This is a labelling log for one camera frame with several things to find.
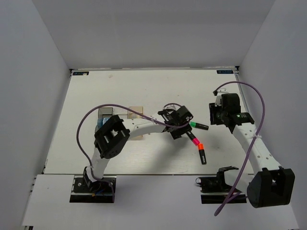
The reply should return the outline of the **blue stationery block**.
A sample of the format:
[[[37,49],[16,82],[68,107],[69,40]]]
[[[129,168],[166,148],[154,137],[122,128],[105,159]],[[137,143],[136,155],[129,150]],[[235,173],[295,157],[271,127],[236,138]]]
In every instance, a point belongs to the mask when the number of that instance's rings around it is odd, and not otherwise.
[[[97,128],[100,129],[108,120],[109,120],[109,117],[98,118]]]

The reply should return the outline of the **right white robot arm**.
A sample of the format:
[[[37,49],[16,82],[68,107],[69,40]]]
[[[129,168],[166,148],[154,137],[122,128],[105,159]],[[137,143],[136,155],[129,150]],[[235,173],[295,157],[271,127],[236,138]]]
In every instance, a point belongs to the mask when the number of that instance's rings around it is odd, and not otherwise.
[[[209,104],[209,110],[211,124],[224,125],[230,130],[252,166],[253,175],[241,175],[237,190],[247,195],[254,208],[288,205],[295,174],[281,166],[256,134],[253,118],[241,111],[238,94],[219,94],[216,101]]]

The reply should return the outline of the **pink highlighter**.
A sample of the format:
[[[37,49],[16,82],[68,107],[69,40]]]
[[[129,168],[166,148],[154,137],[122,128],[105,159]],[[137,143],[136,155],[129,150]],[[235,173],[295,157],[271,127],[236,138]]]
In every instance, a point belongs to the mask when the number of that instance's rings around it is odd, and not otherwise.
[[[195,137],[194,134],[192,134],[192,132],[188,131],[186,134],[195,146],[200,144],[200,141]]]

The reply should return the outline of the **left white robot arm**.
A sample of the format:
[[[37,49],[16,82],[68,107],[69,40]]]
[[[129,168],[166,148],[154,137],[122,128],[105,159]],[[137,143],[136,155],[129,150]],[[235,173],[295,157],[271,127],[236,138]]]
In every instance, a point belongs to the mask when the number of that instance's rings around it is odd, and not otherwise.
[[[107,121],[97,124],[94,133],[94,154],[89,158],[89,166],[83,171],[83,181],[90,192],[112,187],[110,181],[104,179],[104,171],[111,158],[119,155],[126,142],[137,136],[151,133],[171,134],[173,139],[186,134],[193,144],[199,140],[192,134],[190,121],[192,113],[181,106],[177,110],[164,108],[152,116],[137,113],[139,118],[121,119],[118,115],[111,116]]]

